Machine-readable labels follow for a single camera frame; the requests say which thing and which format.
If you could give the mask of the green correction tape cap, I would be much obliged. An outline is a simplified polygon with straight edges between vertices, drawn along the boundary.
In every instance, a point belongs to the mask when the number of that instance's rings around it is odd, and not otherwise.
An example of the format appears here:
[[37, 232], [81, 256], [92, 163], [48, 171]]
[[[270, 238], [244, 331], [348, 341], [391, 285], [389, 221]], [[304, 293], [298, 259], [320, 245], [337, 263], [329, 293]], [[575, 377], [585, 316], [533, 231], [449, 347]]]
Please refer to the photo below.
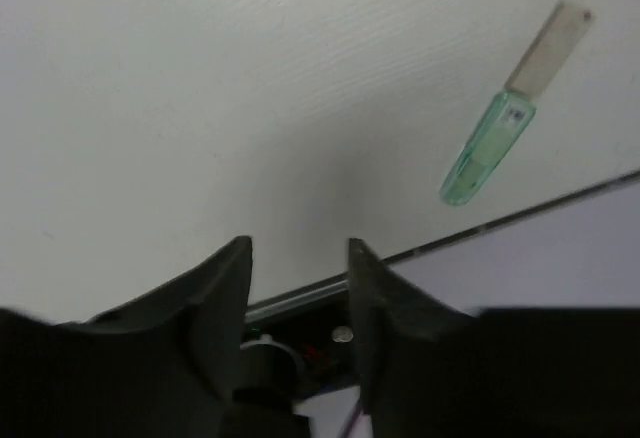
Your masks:
[[440, 198], [452, 206], [468, 203], [512, 148], [536, 114], [526, 96], [496, 94], [447, 174]]

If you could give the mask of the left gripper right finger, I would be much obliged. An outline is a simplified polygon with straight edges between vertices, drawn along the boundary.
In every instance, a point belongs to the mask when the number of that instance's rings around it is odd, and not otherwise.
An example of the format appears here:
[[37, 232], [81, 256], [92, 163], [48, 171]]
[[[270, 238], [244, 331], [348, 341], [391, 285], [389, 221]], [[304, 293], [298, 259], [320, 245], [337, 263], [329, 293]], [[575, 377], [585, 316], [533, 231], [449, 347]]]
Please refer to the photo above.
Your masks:
[[634, 308], [457, 311], [348, 243], [360, 400], [377, 437], [635, 437]]

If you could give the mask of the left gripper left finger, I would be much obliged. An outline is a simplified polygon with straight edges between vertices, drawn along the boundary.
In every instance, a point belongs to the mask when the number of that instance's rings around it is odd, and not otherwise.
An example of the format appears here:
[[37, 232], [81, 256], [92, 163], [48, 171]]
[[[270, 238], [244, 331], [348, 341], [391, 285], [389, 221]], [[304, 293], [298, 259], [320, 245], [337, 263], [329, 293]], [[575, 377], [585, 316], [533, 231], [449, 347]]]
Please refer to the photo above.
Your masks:
[[94, 319], [1, 313], [5, 437], [214, 437], [233, 388], [252, 242]]

